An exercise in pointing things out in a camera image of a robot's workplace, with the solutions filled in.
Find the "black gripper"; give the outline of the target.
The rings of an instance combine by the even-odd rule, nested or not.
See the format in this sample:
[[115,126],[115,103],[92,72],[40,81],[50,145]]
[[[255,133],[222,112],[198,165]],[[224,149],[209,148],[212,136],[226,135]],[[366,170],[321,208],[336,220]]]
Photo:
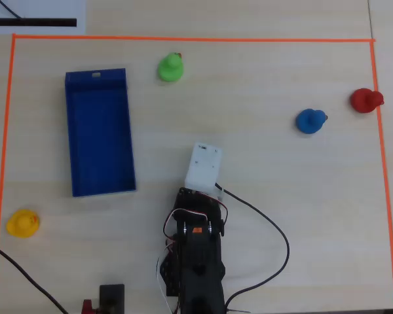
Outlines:
[[178,226],[207,225],[214,234],[224,236],[228,209],[218,198],[183,187],[176,196],[173,218]]

